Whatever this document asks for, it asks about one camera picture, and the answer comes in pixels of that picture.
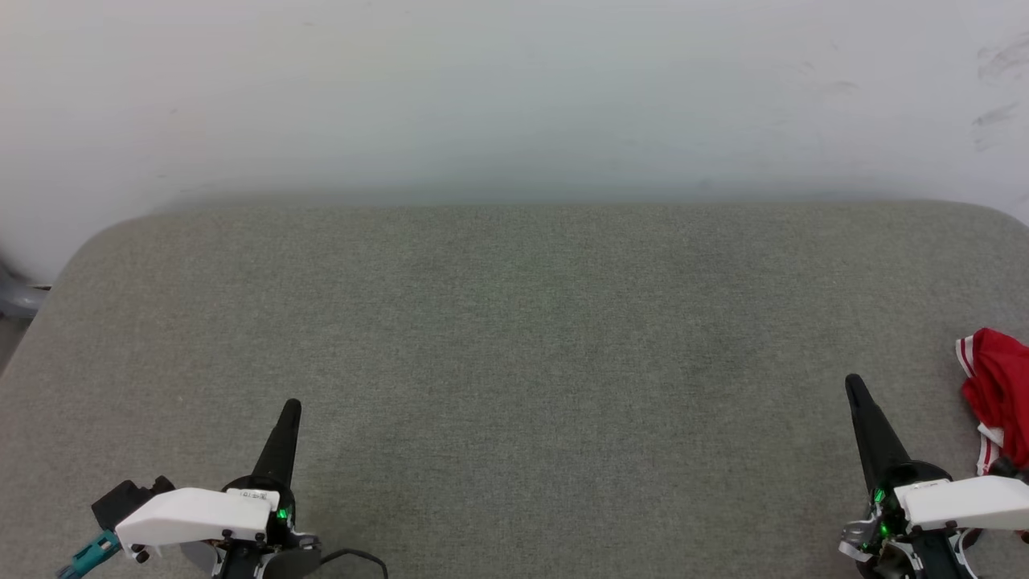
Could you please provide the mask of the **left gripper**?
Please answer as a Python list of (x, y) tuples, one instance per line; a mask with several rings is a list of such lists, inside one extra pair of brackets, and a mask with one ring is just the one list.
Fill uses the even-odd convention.
[(221, 539), (181, 545), (182, 554), (211, 578), (305, 578), (320, 567), (321, 541), (295, 530), (297, 501), (293, 471), (301, 426), (301, 401), (289, 399), (273, 426), (253, 475), (236, 478), (225, 491), (275, 491), (278, 506), (269, 513), (267, 532), (252, 541)]

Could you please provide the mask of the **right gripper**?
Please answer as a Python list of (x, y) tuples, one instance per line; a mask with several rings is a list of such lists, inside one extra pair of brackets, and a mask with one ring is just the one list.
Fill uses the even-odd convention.
[(848, 375), (845, 389), (868, 501), (863, 519), (844, 524), (839, 551), (855, 560), (863, 578), (964, 578), (959, 532), (916, 530), (900, 506), (901, 485), (948, 483), (951, 476), (928, 462), (910, 462), (861, 376)]

